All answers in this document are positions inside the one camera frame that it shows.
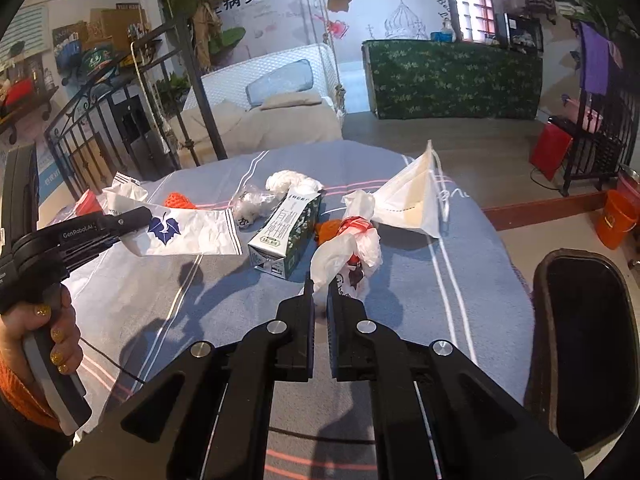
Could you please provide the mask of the black metal railing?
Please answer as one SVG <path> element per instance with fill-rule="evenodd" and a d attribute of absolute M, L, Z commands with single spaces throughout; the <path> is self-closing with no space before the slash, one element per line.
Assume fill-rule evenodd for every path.
<path fill-rule="evenodd" d="M 580 24 L 579 75 L 582 76 Z M 610 40 L 608 50 L 608 93 L 592 94 L 579 83 L 577 117 L 570 127 L 573 142 L 560 187 L 564 197 L 570 195 L 570 186 L 578 181 L 592 181 L 600 190 L 617 177 L 620 165 L 629 164 L 634 154 L 639 133 L 639 78 L 628 70 L 622 54 Z"/>

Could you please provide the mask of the red shopping bag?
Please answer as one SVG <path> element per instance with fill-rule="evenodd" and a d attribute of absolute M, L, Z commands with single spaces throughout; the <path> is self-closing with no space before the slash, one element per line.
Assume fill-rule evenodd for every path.
<path fill-rule="evenodd" d="M 566 131 L 552 122 L 547 122 L 530 154 L 529 162 L 548 181 L 552 181 L 572 142 L 572 137 Z"/>

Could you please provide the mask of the clear crumpled plastic wrapper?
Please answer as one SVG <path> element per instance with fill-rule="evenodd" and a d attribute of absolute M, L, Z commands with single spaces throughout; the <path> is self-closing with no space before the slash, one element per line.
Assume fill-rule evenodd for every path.
<path fill-rule="evenodd" d="M 246 184 L 232 198 L 230 208 L 236 226 L 246 229 L 259 218 L 269 217 L 279 203 L 277 193 Z"/>

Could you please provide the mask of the purple hanging towel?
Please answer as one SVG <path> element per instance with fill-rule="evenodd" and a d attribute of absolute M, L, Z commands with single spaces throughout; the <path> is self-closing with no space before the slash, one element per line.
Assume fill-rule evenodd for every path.
<path fill-rule="evenodd" d="M 608 93 L 608 66 L 610 50 L 608 40 L 586 23 L 580 24 L 582 37 L 582 76 L 580 85 L 592 94 Z"/>

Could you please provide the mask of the crumpled white tissue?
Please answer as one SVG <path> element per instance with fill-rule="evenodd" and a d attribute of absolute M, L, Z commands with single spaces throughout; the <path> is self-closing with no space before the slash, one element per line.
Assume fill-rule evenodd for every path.
<path fill-rule="evenodd" d="M 284 197 L 288 192 L 320 193 L 324 190 L 321 182 L 292 170 L 281 170 L 272 174 L 265 183 L 267 191 Z"/>

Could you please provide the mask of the orange plastic bucket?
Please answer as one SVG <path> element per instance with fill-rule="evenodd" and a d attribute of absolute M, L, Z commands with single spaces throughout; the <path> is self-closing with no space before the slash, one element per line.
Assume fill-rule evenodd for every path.
<path fill-rule="evenodd" d="M 600 242 L 608 249 L 620 247 L 623 240 L 637 224 L 638 212 L 621 192 L 608 190 L 605 204 L 596 222 Z"/>

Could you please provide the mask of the black iron fence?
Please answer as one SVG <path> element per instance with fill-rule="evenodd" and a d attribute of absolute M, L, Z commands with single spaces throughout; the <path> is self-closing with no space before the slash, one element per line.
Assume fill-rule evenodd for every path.
<path fill-rule="evenodd" d="M 151 30 L 88 76 L 50 120 L 44 140 L 74 200 L 88 190 L 101 192 L 119 172 L 145 181 L 165 177 L 182 168 L 180 148 L 195 166 L 204 164 L 171 85 L 172 60 L 186 70 L 215 156 L 228 157 L 191 39 L 182 15 Z"/>

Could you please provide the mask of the pink bucket with basin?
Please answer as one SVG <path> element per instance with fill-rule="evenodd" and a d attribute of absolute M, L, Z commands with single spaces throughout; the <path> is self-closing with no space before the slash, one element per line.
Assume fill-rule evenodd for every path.
<path fill-rule="evenodd" d="M 620 165 L 616 190 L 622 194 L 635 211 L 640 210 L 640 174 L 627 165 Z"/>

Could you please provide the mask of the green floral covered counter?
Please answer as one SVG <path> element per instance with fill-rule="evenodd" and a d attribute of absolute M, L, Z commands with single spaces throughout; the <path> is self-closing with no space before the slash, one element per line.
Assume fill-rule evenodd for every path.
<path fill-rule="evenodd" d="M 486 44 L 413 39 L 362 44 L 370 107 L 380 119 L 533 120 L 542 59 Z"/>

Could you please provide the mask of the white paper bag blue logo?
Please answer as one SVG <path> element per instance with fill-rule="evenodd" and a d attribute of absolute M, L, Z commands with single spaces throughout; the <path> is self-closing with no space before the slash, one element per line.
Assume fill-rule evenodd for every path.
<path fill-rule="evenodd" d="M 108 214 L 123 214 L 139 207 L 151 213 L 151 219 L 141 229 L 122 238 L 122 244 L 134 255 L 242 254 L 230 211 L 168 208 L 149 203 L 148 196 L 142 186 L 124 177 L 116 177 L 102 191 L 101 205 Z"/>

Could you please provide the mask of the red phone booth cabinet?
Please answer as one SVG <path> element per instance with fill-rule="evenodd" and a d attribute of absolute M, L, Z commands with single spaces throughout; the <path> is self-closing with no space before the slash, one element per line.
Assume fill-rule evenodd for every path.
<path fill-rule="evenodd" d="M 449 0 L 451 23 L 458 41 L 495 44 L 497 24 L 492 0 Z"/>

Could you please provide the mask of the white red plastic bag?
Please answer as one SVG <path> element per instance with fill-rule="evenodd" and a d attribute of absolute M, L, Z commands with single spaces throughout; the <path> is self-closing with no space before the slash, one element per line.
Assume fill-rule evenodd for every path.
<path fill-rule="evenodd" d="M 339 222 L 324 222 L 318 233 L 318 248 L 311 258 L 310 279 L 319 299 L 336 280 L 345 296 L 363 299 L 369 278 L 383 262 L 378 229 L 373 223 L 375 199 L 357 190 L 342 198 L 345 205 Z"/>

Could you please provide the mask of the dark woven trash bin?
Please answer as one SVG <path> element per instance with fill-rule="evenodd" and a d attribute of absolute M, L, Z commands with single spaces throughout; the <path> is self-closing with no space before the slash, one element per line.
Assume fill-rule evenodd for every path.
<path fill-rule="evenodd" d="M 524 406 L 581 458 L 619 437 L 639 401 L 639 337 L 628 287 L 609 258 L 558 249 L 534 274 Z"/>

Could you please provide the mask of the green potted plant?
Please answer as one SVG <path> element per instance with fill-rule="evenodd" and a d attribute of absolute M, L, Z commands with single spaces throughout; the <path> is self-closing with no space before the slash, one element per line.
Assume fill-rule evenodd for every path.
<path fill-rule="evenodd" d="M 639 38 L 639 29 L 618 0 L 555 0 L 564 18 L 589 25 L 601 36 Z"/>

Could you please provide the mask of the white face mask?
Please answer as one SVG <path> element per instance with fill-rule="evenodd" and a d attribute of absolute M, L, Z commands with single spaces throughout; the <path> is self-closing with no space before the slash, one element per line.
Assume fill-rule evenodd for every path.
<path fill-rule="evenodd" d="M 373 198 L 374 221 L 439 238 L 440 225 L 449 218 L 449 203 L 442 164 L 432 141 L 420 157 L 374 192 Z"/>

